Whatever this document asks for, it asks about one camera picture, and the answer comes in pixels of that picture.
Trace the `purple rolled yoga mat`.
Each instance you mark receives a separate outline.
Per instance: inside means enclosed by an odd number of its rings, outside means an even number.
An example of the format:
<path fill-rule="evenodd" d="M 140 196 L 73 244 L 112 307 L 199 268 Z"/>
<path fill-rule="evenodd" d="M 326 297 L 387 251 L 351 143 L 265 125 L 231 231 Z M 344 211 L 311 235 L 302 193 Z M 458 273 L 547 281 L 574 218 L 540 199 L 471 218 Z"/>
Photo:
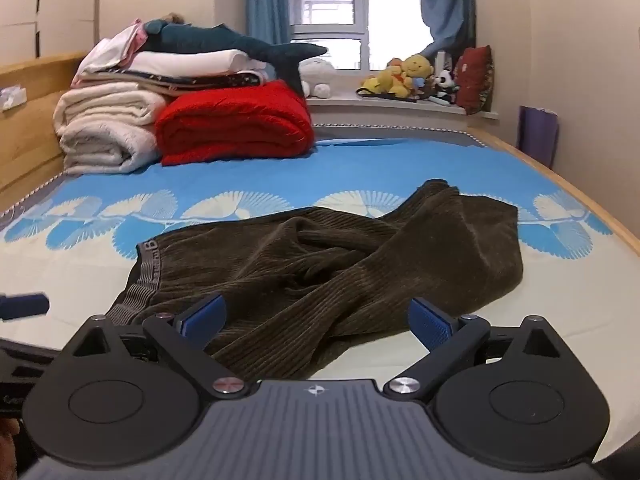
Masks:
<path fill-rule="evenodd" d="M 518 113 L 516 147 L 551 168 L 559 136 L 559 116 L 540 107 L 521 106 Z"/>

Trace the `blue curtain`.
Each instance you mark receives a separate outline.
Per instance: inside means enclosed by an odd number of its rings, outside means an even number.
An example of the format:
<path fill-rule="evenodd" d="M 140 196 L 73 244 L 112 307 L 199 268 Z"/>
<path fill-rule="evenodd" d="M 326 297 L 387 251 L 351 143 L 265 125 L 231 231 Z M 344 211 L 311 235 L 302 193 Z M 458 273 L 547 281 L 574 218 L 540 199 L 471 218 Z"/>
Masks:
<path fill-rule="evenodd" d="M 246 0 L 247 35 L 270 44 L 291 41 L 288 0 Z"/>
<path fill-rule="evenodd" d="M 421 14 L 432 36 L 422 55 L 430 61 L 439 51 L 458 58 L 476 45 L 476 0 L 421 0 Z"/>

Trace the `window with white frame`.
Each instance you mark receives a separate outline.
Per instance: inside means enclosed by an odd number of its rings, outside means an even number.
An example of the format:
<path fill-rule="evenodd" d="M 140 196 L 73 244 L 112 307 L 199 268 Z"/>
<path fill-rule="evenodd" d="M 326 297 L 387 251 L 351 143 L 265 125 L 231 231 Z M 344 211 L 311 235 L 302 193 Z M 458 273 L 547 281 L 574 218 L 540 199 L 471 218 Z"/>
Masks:
<path fill-rule="evenodd" d="M 368 74 L 433 42 L 421 0 L 288 0 L 291 39 L 326 48 L 342 72 Z"/>

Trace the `right blue curtain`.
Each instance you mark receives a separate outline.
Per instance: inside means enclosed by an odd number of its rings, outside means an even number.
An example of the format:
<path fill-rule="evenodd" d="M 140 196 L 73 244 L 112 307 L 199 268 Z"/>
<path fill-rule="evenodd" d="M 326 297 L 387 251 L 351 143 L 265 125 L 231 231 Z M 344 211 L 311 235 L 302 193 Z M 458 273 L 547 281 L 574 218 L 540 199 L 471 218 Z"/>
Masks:
<path fill-rule="evenodd" d="M 422 55 L 430 61 L 439 51 L 458 58 L 476 45 L 476 0 L 421 0 L 421 14 L 432 36 Z"/>

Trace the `white round plush toy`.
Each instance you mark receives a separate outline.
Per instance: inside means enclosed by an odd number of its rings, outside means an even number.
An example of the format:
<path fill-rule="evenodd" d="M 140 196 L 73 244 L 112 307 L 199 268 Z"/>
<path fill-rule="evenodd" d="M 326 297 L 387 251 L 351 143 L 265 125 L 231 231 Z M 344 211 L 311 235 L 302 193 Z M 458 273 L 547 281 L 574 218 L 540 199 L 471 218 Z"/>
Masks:
<path fill-rule="evenodd" d="M 322 58 L 310 58 L 299 63 L 300 82 L 306 99 L 329 99 L 331 81 L 335 76 L 333 65 Z"/>

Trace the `left blue curtain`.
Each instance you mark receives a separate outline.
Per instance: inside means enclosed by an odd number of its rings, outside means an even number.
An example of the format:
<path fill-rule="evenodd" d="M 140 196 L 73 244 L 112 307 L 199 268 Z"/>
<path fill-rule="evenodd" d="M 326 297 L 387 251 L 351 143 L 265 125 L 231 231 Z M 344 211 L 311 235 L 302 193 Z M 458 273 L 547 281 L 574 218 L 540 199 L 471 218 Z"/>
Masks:
<path fill-rule="evenodd" d="M 246 0 L 247 35 L 270 44 L 291 41 L 288 0 Z"/>

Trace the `yellow bear plush toy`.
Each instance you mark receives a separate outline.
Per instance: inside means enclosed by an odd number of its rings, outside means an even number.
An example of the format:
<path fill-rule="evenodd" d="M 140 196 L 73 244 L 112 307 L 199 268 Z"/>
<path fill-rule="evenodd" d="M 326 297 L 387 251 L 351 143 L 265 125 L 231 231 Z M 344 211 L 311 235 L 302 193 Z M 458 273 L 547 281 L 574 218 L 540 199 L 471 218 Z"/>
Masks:
<path fill-rule="evenodd" d="M 420 101 L 432 90 L 434 67 L 423 55 L 392 58 L 386 69 L 369 77 L 356 90 L 364 98 Z"/>

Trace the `wooden bed headboard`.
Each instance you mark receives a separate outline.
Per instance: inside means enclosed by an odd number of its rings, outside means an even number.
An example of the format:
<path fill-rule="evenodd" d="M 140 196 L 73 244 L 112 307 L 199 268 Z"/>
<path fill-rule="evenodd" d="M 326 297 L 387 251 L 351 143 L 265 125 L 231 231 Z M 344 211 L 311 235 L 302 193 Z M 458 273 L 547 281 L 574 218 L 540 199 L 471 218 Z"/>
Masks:
<path fill-rule="evenodd" d="M 6 211 L 62 172 L 52 126 L 58 99 L 70 88 L 82 52 L 3 65 L 2 87 L 21 86 L 27 101 L 1 114 L 1 209 Z"/>

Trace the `red decorative cushion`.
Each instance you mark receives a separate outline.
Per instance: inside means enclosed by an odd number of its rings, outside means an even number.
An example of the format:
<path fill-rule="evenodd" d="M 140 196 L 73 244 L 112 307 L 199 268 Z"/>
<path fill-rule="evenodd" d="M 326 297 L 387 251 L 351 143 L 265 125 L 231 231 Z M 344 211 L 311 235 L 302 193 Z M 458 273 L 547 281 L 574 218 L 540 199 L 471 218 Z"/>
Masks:
<path fill-rule="evenodd" d="M 490 110 L 494 88 L 494 60 L 489 46 L 466 48 L 454 68 L 456 104 L 467 115 Z"/>

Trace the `dark brown corduroy pants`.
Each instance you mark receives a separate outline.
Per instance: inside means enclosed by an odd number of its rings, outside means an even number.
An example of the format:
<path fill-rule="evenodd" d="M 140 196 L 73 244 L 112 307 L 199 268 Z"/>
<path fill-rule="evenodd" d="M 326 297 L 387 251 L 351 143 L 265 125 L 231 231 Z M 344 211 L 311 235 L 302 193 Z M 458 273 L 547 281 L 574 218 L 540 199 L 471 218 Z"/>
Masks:
<path fill-rule="evenodd" d="M 469 314 L 523 272 L 514 206 L 429 180 L 378 218 L 309 207 L 150 238 L 107 315 L 139 324 L 219 294 L 227 321 L 207 353 L 245 380 L 300 379 L 404 332 L 413 298 Z"/>

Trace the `cream folded blanket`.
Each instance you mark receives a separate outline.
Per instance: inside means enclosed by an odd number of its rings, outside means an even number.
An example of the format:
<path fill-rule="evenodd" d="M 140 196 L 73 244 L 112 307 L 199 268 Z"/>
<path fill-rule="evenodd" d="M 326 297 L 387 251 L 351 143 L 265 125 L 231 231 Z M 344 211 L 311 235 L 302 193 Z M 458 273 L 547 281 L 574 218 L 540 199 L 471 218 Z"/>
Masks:
<path fill-rule="evenodd" d="M 167 105 L 134 82 L 63 93 L 52 122 L 66 174 L 130 174 L 160 158 L 155 122 Z"/>

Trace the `white folded bedding stack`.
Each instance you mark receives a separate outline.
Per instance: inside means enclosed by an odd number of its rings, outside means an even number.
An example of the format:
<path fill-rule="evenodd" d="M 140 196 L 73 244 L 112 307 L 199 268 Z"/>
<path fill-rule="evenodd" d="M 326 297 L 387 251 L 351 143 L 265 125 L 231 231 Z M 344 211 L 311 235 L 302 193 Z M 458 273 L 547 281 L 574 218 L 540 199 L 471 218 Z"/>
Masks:
<path fill-rule="evenodd" d="M 198 54 L 139 52 L 126 66 L 79 67 L 73 88 L 135 82 L 164 96 L 192 91 L 261 86 L 269 81 L 266 64 L 240 50 Z"/>

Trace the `blue shark plush toy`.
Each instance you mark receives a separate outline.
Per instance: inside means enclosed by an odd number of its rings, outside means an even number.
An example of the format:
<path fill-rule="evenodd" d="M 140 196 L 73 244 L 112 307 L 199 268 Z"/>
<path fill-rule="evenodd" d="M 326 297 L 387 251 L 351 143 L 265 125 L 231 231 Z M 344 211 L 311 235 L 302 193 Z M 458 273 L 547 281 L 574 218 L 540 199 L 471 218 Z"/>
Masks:
<path fill-rule="evenodd" d="M 306 44 L 306 42 L 270 44 L 242 35 L 225 24 L 206 28 L 165 20 L 152 20 L 145 22 L 143 29 L 146 33 L 146 41 L 142 49 L 145 51 L 198 54 L 240 50 L 250 58 L 270 65 L 277 77 L 299 94 L 303 94 L 299 64 L 328 52 L 325 47 Z"/>

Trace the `panda plush toy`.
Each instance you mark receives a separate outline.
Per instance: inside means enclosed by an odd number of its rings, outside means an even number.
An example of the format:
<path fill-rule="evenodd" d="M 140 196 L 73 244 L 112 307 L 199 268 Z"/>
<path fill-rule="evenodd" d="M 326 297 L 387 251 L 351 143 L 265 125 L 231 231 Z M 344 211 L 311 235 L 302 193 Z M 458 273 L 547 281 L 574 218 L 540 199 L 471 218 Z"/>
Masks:
<path fill-rule="evenodd" d="M 442 70 L 435 78 L 433 98 L 437 102 L 454 104 L 459 89 L 450 70 Z"/>

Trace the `blue white patterned bedsheet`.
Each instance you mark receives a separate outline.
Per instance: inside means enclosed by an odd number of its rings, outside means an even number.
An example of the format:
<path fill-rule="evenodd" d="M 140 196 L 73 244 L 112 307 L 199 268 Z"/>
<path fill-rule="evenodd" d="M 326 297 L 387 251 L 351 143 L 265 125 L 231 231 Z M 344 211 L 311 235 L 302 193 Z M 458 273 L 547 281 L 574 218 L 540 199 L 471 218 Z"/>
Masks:
<path fill-rule="evenodd" d="M 514 325 L 544 316 L 608 399 L 610 454 L 639 430 L 639 258 L 555 178 L 475 136 L 320 141 L 305 157 L 153 165 L 135 174 L 58 178 L 1 213 L 1 290 L 43 292 L 48 313 L 5 322 L 2 336 L 61 348 L 124 288 L 137 244 L 206 221 L 309 206 L 387 214 L 424 181 L 518 208 L 524 278 L 483 315 Z"/>

